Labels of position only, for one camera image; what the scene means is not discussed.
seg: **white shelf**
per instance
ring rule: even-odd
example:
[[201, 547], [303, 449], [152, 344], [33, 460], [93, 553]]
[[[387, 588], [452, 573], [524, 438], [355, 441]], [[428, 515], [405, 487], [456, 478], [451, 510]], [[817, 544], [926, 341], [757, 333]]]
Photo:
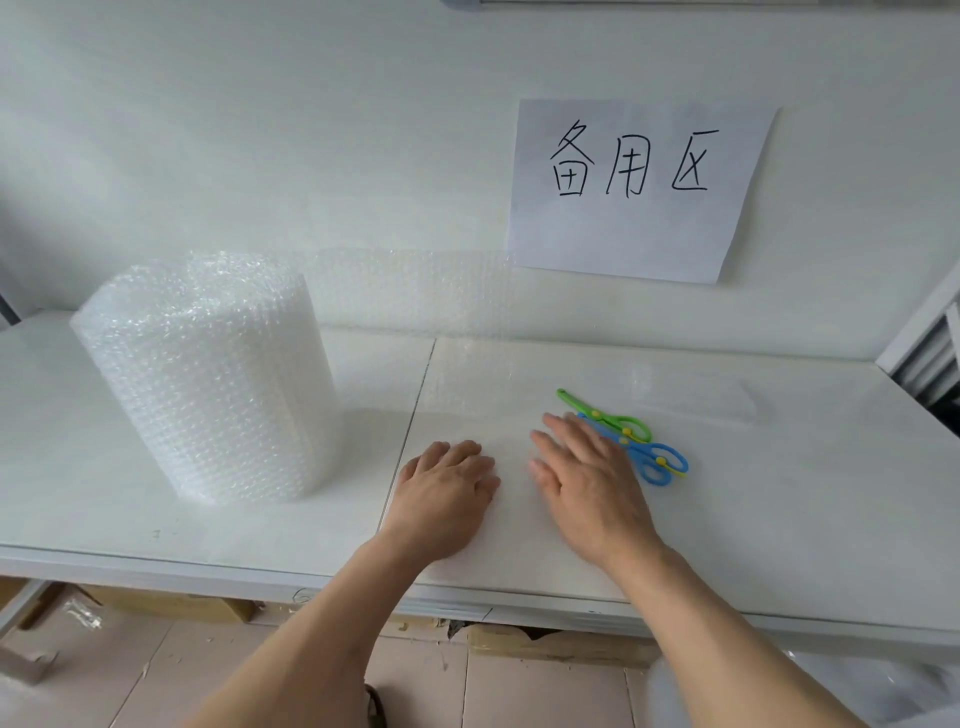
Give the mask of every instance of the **white shelf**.
[[454, 339], [431, 357], [433, 339], [333, 330], [324, 345], [345, 466], [311, 498], [221, 511], [175, 499], [66, 314], [0, 334], [0, 570], [292, 599], [375, 532], [402, 449], [473, 437], [503, 487], [476, 542], [401, 608], [639, 633], [526, 474], [527, 433], [563, 386], [686, 454], [689, 478], [644, 486], [658, 527], [754, 623], [960, 646], [960, 441], [873, 364]]

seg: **white paper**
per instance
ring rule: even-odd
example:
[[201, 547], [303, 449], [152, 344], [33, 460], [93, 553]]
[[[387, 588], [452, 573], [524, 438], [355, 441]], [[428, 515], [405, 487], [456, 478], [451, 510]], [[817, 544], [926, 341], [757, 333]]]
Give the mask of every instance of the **white paper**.
[[715, 283], [775, 107], [521, 101], [517, 265]]

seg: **bubble wrap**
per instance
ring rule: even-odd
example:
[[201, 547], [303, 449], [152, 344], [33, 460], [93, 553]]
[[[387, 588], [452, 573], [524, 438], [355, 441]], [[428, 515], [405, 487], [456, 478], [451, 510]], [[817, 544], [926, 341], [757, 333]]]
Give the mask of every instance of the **bubble wrap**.
[[134, 266], [70, 325], [181, 497], [288, 500], [336, 467], [341, 414], [293, 268], [228, 254]]

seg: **hand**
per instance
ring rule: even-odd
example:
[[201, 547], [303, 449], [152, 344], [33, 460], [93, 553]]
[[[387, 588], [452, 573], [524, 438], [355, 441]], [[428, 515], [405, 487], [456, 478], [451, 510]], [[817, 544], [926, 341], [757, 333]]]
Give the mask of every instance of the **hand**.
[[434, 443], [400, 471], [380, 534], [422, 570], [470, 543], [500, 486], [493, 458], [472, 440]]
[[530, 461], [530, 473], [570, 547], [610, 575], [625, 558], [659, 556], [665, 546], [626, 451], [572, 414], [543, 423], [560, 443], [531, 432], [542, 459]]

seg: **finger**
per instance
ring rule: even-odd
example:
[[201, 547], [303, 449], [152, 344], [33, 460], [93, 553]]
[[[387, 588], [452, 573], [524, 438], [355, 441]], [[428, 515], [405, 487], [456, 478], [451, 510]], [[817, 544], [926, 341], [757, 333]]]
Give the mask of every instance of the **finger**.
[[606, 455], [608, 451], [607, 445], [613, 445], [613, 441], [609, 437], [604, 437], [597, 432], [596, 427], [591, 425], [584, 418], [567, 413], [564, 415], [564, 419], [571, 423], [574, 427], [578, 427], [585, 435], [587, 435], [587, 439], [593, 446], [593, 449], [599, 454]]
[[543, 415], [543, 423], [548, 426], [567, 449], [582, 463], [595, 462], [599, 454], [587, 434], [569, 419], [549, 413]]
[[553, 469], [549, 465], [537, 458], [527, 463], [527, 469], [537, 483], [537, 487], [540, 488], [543, 499], [547, 505], [552, 508], [553, 504], [560, 497], [561, 486], [557, 474], [553, 472]]
[[540, 457], [554, 471], [562, 471], [578, 462], [570, 450], [559, 446], [546, 432], [535, 429], [530, 433], [530, 439], [540, 452]]
[[487, 455], [471, 455], [460, 465], [455, 466], [464, 479], [473, 485], [484, 475], [493, 470], [496, 460]]
[[450, 448], [447, 454], [441, 458], [440, 464], [447, 466], [460, 465], [471, 455], [479, 455], [480, 449], [480, 446], [472, 440], [464, 440], [462, 443], [457, 443]]
[[440, 459], [450, 450], [449, 443], [433, 443], [429, 448], [423, 451], [420, 456], [420, 462], [417, 464], [417, 473], [423, 473], [432, 469]]
[[399, 475], [396, 477], [396, 482], [397, 482], [397, 483], [405, 483], [405, 482], [407, 482], [407, 480], [409, 480], [410, 478], [412, 478], [412, 477], [414, 476], [414, 473], [417, 472], [417, 463], [419, 463], [419, 462], [420, 462], [420, 456], [418, 455], [418, 456], [415, 457], [413, 460], [411, 460], [409, 463], [407, 463], [406, 465], [404, 465], [404, 466], [400, 469]]
[[477, 495], [482, 497], [489, 505], [490, 501], [493, 500], [493, 496], [496, 494], [496, 489], [499, 487], [500, 478], [496, 475], [484, 475], [477, 480], [475, 490]]

